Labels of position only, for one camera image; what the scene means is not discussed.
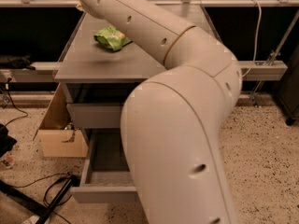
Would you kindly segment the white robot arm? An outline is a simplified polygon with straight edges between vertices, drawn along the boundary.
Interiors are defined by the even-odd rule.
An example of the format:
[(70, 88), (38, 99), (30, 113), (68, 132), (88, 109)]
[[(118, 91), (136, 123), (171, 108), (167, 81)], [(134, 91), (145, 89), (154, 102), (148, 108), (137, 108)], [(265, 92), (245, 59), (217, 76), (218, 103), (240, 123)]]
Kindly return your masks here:
[(121, 139), (149, 224), (237, 224), (219, 130), (242, 88), (237, 58), (147, 0), (79, 0), (164, 66), (121, 112)]

